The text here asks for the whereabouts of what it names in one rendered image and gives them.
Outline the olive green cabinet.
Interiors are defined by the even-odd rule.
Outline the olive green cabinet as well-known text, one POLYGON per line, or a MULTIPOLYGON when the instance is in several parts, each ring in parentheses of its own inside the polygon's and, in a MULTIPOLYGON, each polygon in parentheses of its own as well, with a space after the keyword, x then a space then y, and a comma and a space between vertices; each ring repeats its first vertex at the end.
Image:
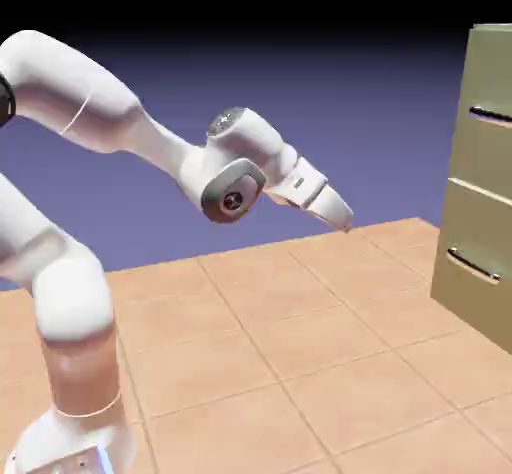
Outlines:
POLYGON ((431 296, 512 355, 512 24, 469 32, 431 296))

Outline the olive green drawer front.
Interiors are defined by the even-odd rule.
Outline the olive green drawer front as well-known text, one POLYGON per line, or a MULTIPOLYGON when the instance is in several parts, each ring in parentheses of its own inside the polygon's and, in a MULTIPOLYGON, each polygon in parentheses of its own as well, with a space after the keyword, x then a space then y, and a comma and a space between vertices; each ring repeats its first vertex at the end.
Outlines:
POLYGON ((468 37, 450 175, 512 200, 512 124, 480 120, 471 106, 512 116, 512 24, 479 24, 468 37))
POLYGON ((448 180, 431 297, 512 354, 512 200, 448 180), (454 265, 446 258, 449 247, 501 281, 491 284, 454 265))

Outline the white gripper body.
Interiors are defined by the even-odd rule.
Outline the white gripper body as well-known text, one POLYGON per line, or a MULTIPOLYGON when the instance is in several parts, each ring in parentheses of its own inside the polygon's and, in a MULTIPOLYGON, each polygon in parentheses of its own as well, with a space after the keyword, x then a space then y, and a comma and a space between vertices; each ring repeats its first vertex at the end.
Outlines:
POLYGON ((343 232, 349 232, 352 229, 352 209, 329 184, 320 190, 306 212, 333 229, 343 232))

